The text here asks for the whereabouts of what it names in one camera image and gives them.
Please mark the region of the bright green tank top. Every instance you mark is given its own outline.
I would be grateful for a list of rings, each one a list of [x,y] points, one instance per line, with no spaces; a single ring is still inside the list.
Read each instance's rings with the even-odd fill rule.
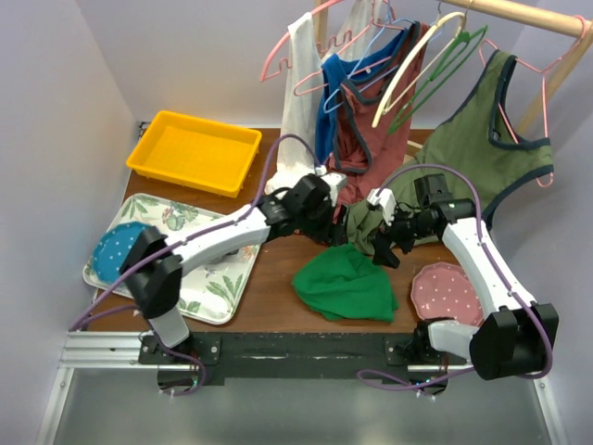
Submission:
[[[394,321],[398,309],[387,273],[350,244],[327,248],[292,281],[298,297],[328,321]]]

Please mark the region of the olive green tank top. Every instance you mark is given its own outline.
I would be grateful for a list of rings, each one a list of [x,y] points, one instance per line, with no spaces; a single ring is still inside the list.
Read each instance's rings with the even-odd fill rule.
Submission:
[[[551,142],[548,137],[524,139],[516,130],[517,142],[504,121],[505,101],[517,65],[515,55],[496,50],[456,112],[442,122],[413,159],[393,172],[416,164],[439,164],[465,176],[481,200],[482,221],[488,231],[502,201],[521,186],[554,172]],[[456,199],[473,198],[469,187],[456,175],[439,169],[415,169],[394,179],[387,188],[396,202],[420,207],[414,180],[425,174],[443,173],[448,189]],[[361,252],[372,255],[372,239],[383,216],[370,210],[364,201],[350,207],[347,239]]]

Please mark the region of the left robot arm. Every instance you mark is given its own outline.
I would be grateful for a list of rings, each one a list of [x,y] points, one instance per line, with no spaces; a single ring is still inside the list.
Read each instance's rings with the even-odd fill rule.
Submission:
[[[332,232],[337,196],[347,184],[343,173],[308,174],[278,194],[259,196],[240,210],[169,242],[160,231],[144,229],[120,268],[120,279],[171,363],[197,355],[189,327],[178,309],[183,278],[206,263],[246,246],[262,245],[295,232],[325,238]]]

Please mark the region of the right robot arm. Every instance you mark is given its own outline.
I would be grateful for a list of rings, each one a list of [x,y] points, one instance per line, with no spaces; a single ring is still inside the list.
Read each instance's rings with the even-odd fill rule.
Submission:
[[[414,187],[418,205],[410,210],[402,209],[386,186],[368,195],[368,207],[382,214],[372,241],[373,262],[397,268],[393,247],[408,253],[417,240],[434,235],[465,272],[484,317],[479,326],[450,315],[418,323],[411,341],[415,358],[432,364],[452,354],[470,362],[484,380],[547,375],[559,314],[552,305],[537,303],[502,259],[481,219],[478,196],[455,198],[443,174],[418,178]]]

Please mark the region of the rust red tank top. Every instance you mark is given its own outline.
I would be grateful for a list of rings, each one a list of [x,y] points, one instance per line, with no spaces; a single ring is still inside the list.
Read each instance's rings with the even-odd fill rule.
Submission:
[[[316,148],[332,171],[347,177],[338,204],[353,205],[365,199],[404,163],[410,122],[394,132],[390,126],[415,94],[410,82],[420,73],[424,50],[410,63],[394,90],[393,96],[404,97],[375,128],[372,121],[400,63],[428,30],[427,24],[416,21],[362,59],[345,61],[332,56],[323,63],[325,88],[318,108]]]

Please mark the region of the blue tank top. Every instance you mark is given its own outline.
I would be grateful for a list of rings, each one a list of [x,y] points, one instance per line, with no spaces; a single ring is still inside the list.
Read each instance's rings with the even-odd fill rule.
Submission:
[[[372,127],[384,89],[397,73],[399,64],[423,34],[423,25],[405,39],[390,64],[392,69],[381,79],[364,85],[344,80],[337,95],[342,105],[316,120],[315,149],[320,161],[330,161],[341,171],[365,173],[373,167],[382,151],[392,151],[392,163],[398,165],[405,154],[405,137],[388,133],[389,125]]]

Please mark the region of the large pink hanger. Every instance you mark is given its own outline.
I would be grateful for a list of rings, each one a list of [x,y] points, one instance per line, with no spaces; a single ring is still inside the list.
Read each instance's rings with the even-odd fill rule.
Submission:
[[[336,1],[323,1],[303,14],[287,27],[287,32],[272,48],[265,59],[259,80],[264,83],[282,74],[296,75],[300,81],[321,72],[321,65],[329,56],[352,60],[362,51],[376,32],[396,16],[388,1],[356,1],[338,33],[332,37],[320,36],[317,27],[327,24],[327,10]]]

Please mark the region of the white tank top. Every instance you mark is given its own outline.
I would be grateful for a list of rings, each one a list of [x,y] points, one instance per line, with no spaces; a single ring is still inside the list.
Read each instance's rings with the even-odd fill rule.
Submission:
[[[293,134],[303,139],[286,138],[277,149],[276,173],[265,185],[270,194],[282,187],[292,187],[304,175],[314,172],[314,161],[305,146],[314,147],[318,107],[322,90],[300,97],[288,96],[298,79],[286,74],[284,110],[281,134]]]

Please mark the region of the green plastic hanger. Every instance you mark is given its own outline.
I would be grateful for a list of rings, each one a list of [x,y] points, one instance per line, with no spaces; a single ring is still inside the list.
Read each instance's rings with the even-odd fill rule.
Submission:
[[[399,129],[465,63],[483,41],[487,31],[487,25],[475,32],[461,31],[433,59],[436,61],[433,69],[425,73],[429,69],[426,66],[409,82],[393,101],[393,105],[399,107],[399,110],[388,127],[389,134]]]

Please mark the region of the pink hanger right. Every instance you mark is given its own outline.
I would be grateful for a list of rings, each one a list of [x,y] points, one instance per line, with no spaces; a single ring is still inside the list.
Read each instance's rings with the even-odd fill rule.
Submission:
[[[573,17],[580,21],[581,31],[577,34],[577,37],[575,38],[575,40],[573,41],[571,46],[567,49],[567,51],[564,54],[562,54],[561,56],[557,57],[555,60],[553,60],[549,65],[547,65],[547,67],[536,68],[535,66],[525,62],[524,60],[521,60],[519,58],[515,59],[518,64],[523,65],[527,69],[539,74],[541,77],[541,87],[540,87],[540,92],[539,92],[539,96],[538,96],[540,98],[534,99],[534,101],[535,101],[535,105],[534,105],[535,117],[529,118],[529,116],[531,116],[529,113],[533,111],[533,110],[529,111],[532,108],[532,106],[530,105],[529,106],[530,108],[524,113],[524,116],[522,117],[522,119],[520,120],[520,122],[517,124],[517,126],[515,128],[515,129],[519,129],[520,133],[523,133],[523,132],[526,132],[527,130],[529,130],[530,127],[533,125],[534,119],[538,118],[541,115],[544,136],[549,137],[549,118],[548,118],[549,96],[548,96],[547,76],[552,72],[552,69],[555,69],[557,65],[559,65],[561,62],[563,62],[567,57],[572,56],[574,54],[574,52],[580,48],[580,46],[584,42],[585,37],[587,36],[587,33],[590,28],[590,25],[587,25],[587,20],[583,16],[574,15]],[[489,45],[494,50],[499,50],[499,48],[496,44],[494,44],[489,39],[485,39],[481,44],[479,44],[478,54],[479,54],[479,57],[484,65],[484,67],[486,67],[486,59],[483,55],[483,46],[484,45]],[[498,109],[501,113],[501,116],[503,118],[503,121],[504,121],[509,133],[511,134],[511,138],[513,139],[513,141],[515,143],[518,143],[518,136],[515,133],[515,131],[511,128],[511,122],[506,114],[506,111],[502,110],[501,105],[498,105]],[[554,183],[554,173],[553,172],[549,173],[549,180],[546,183],[542,183],[540,179],[536,179],[536,183],[540,188],[549,188]]]

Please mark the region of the pink dotted plate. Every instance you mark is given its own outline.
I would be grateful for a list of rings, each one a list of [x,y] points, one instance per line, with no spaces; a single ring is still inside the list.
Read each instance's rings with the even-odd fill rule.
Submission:
[[[456,264],[441,261],[423,267],[412,280],[410,300],[422,320],[445,317],[471,326],[484,321],[481,302]]]

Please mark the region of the yellow plastic bin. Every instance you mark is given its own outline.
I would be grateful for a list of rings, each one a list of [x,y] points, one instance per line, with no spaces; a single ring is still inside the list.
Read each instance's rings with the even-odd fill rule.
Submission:
[[[126,166],[150,179],[235,198],[261,138],[258,130],[161,110]]]

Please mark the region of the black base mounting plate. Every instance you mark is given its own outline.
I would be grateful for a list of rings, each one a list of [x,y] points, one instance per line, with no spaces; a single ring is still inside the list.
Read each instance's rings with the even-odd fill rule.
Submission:
[[[138,362],[158,367],[162,389],[187,388],[200,377],[212,386],[232,378],[354,379],[365,368],[406,378],[465,364],[454,355],[414,350],[411,334],[195,332],[202,369],[169,355],[152,334],[140,341]]]

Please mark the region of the blue dotted plate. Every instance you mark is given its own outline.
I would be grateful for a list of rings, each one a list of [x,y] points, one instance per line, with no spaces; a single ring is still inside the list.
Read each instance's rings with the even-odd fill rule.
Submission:
[[[91,258],[92,270],[100,281],[111,285],[120,277],[121,265],[147,227],[143,222],[124,222],[102,236]]]

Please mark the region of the wooden clothes rail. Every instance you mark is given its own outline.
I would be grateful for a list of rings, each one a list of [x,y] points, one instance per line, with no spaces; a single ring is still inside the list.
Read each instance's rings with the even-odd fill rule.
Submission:
[[[548,101],[555,96],[592,46],[592,20],[512,1],[446,1],[446,4],[575,39],[570,50],[544,70],[540,93],[526,109],[515,129],[525,133],[537,118],[541,117],[545,121]]]

